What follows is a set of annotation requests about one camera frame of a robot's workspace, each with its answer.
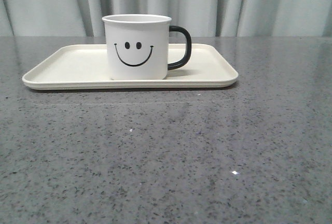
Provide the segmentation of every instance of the mug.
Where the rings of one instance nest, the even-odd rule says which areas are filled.
[[[105,23],[107,58],[113,80],[158,80],[167,71],[184,66],[191,55],[191,37],[184,28],[171,25],[160,15],[125,14],[102,18]],[[169,32],[186,37],[183,58],[168,64]]]

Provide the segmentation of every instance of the white curtain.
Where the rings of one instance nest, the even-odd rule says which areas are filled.
[[[101,17],[170,16],[192,36],[331,36],[332,0],[0,0],[0,36],[103,36]]]

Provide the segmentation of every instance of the rectangular tray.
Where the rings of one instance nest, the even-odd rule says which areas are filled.
[[[169,44],[169,63],[180,60],[185,44]],[[192,44],[189,62],[168,71],[163,80],[112,80],[108,73],[106,45],[66,46],[35,66],[23,83],[36,90],[108,88],[222,88],[233,84],[238,72],[205,44]]]

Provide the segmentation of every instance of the countertop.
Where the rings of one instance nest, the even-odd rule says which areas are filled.
[[[193,38],[239,72],[224,89],[23,85],[104,43],[0,37],[0,223],[332,223],[332,38]]]

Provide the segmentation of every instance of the black handle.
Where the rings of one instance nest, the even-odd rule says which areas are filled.
[[[182,67],[184,65],[186,65],[186,63],[189,61],[190,55],[191,55],[191,37],[189,32],[185,29],[182,28],[180,26],[176,26],[176,25],[171,25],[170,26],[170,32],[171,31],[177,31],[177,32],[181,32],[182,34],[185,35],[186,37],[186,52],[185,55],[183,56],[183,58],[177,62],[173,62],[168,64],[168,70],[173,70],[179,67]]]

